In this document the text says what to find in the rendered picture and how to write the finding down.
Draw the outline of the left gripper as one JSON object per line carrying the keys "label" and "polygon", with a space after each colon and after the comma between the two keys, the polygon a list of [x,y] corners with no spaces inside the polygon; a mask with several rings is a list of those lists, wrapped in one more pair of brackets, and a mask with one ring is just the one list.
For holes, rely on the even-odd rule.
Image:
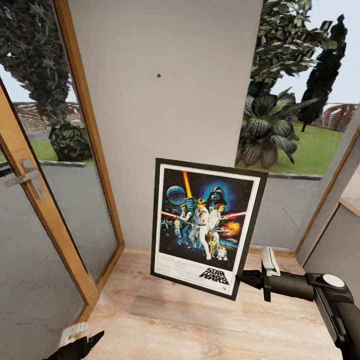
{"label": "left gripper", "polygon": [[65,346],[60,347],[59,345],[59,350],[52,355],[56,355],[59,360],[82,360],[89,354],[91,348],[95,347],[104,334],[105,331],[103,330],[88,340],[87,336],[84,336]]}

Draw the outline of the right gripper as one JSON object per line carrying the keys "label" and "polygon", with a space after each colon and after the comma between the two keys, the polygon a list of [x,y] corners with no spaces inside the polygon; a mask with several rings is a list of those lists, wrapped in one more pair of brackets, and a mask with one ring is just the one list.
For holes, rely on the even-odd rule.
{"label": "right gripper", "polygon": [[280,276],[267,275],[263,261],[260,270],[243,270],[242,275],[236,275],[236,279],[253,286],[259,290],[264,290],[264,300],[271,302],[271,292],[289,297],[296,297],[296,284],[293,273],[280,271]]}

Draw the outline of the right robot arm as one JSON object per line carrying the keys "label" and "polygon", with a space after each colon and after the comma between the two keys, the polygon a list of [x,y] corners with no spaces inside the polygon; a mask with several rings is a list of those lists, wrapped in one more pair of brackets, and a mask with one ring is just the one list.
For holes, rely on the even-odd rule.
{"label": "right robot arm", "polygon": [[355,305],[347,284],[332,274],[304,275],[280,271],[273,249],[261,248],[260,270],[243,270],[236,279],[264,290],[264,300],[271,302],[271,292],[315,301],[328,332],[343,360],[360,360],[360,309]]}

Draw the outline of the poster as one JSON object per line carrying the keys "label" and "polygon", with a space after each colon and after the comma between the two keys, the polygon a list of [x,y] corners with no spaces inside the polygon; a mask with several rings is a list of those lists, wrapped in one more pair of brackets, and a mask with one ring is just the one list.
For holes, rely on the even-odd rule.
{"label": "poster", "polygon": [[268,175],[157,157],[150,275],[236,301]]}

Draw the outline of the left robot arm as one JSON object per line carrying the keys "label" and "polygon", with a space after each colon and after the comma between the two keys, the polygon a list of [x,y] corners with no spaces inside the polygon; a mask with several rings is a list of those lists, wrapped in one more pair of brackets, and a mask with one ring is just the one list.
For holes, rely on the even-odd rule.
{"label": "left robot arm", "polygon": [[103,330],[100,333],[89,338],[88,340],[87,340],[87,336],[78,338],[77,340],[74,337],[72,337],[81,334],[82,332],[85,332],[88,329],[89,329],[88,322],[77,323],[73,326],[65,328],[62,333],[59,350],[53,353],[46,360],[84,359],[91,351],[91,348],[95,347],[95,345],[105,334],[105,331]]}

